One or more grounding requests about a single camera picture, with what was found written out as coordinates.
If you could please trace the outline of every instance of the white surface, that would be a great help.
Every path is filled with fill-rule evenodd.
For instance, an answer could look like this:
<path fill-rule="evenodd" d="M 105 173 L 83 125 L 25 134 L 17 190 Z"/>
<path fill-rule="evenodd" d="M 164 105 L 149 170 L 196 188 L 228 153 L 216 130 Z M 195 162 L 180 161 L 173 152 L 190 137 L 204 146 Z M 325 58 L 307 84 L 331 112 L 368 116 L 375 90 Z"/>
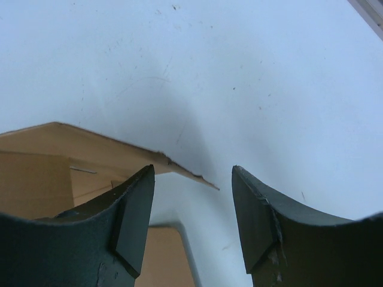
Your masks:
<path fill-rule="evenodd" d="M 0 132 L 63 121 L 217 184 L 159 176 L 151 219 L 182 222 L 204 287 L 251 286 L 234 164 L 328 213 L 383 209 L 382 68 L 346 0 L 0 2 Z"/>

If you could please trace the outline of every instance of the cardboard flap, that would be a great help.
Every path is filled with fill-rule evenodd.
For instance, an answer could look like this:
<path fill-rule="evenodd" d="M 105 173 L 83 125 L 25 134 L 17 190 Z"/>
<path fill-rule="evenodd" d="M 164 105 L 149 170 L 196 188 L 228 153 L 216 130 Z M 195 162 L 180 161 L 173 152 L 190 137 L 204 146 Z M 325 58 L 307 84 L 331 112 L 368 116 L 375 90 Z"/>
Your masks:
<path fill-rule="evenodd" d="M 0 211 L 27 219 L 74 207 L 69 160 L 0 152 Z"/>
<path fill-rule="evenodd" d="M 63 155 L 70 165 L 123 181 L 143 166 L 153 164 L 157 174 L 177 172 L 216 188 L 173 162 L 161 152 L 107 138 L 62 123 L 49 123 L 0 135 L 0 150 L 31 154 Z"/>
<path fill-rule="evenodd" d="M 179 232 L 171 227 L 151 227 L 135 287 L 163 286 L 195 287 L 195 284 Z"/>

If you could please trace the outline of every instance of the cardboard box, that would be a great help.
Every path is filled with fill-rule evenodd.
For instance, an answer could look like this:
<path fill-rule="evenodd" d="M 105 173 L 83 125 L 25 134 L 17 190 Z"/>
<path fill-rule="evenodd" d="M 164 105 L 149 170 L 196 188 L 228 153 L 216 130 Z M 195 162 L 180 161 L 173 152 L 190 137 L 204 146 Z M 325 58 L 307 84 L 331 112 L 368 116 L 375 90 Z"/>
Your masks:
<path fill-rule="evenodd" d="M 0 135 L 0 211 L 27 219 L 53 217 L 125 181 L 148 164 L 214 187 L 161 152 L 62 123 Z M 137 286 L 194 286 L 180 235 L 150 228 Z"/>

